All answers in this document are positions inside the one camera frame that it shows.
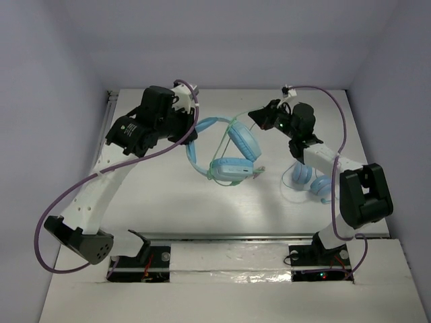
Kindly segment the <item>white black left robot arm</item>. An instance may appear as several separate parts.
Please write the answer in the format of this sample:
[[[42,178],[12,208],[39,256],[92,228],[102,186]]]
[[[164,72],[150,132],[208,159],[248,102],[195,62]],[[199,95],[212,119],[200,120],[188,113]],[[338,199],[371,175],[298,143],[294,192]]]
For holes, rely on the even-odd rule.
[[[38,262],[39,234],[45,229],[64,247],[86,261],[102,262],[114,246],[114,236],[102,230],[105,212],[129,172],[140,162],[163,155],[197,138],[199,93],[196,85],[177,79],[171,89],[151,85],[141,102],[117,118],[105,136],[89,176],[62,193],[42,214],[34,234]]]

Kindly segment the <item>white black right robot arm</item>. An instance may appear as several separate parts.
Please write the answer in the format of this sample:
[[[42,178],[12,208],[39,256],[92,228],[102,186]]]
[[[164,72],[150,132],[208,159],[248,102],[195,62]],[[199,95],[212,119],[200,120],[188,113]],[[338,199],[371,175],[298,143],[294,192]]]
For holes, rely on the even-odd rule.
[[[248,116],[264,131],[275,128],[288,136],[292,156],[328,176],[331,192],[338,194],[339,202],[331,205],[331,223],[313,235],[311,244],[298,253],[300,260],[327,264],[361,228],[393,214],[383,168],[376,163],[365,165],[350,160],[328,148],[314,133],[312,106],[298,103],[288,109],[272,100]]]

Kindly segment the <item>light blue headphones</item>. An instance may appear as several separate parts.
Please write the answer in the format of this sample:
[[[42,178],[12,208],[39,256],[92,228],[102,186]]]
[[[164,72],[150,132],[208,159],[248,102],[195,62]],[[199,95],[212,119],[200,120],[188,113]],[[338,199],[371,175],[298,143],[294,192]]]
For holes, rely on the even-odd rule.
[[[186,146],[186,155],[193,168],[208,180],[219,182],[222,186],[236,186],[243,180],[255,178],[263,173],[264,167],[254,167],[254,163],[261,156],[261,148],[251,130],[243,123],[235,118],[214,116],[199,121],[195,130],[200,133],[217,122],[228,125],[224,136],[229,137],[242,157],[215,157],[205,169],[197,164],[195,143],[192,141]]]

